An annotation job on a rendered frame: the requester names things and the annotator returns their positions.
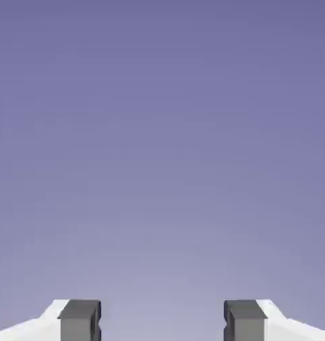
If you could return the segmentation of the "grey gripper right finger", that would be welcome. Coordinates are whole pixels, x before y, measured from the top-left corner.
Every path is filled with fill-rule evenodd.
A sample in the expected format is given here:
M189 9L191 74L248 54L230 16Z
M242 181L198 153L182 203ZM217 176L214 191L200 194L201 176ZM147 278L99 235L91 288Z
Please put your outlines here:
M223 341L325 341L325 330L287 318L270 299L224 301Z

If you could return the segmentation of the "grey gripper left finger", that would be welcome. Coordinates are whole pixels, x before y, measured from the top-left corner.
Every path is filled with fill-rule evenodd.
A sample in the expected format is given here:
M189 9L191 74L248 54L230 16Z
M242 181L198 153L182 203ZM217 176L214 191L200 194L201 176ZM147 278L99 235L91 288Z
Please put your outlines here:
M0 330L0 341L102 341L100 300L54 299L37 318Z

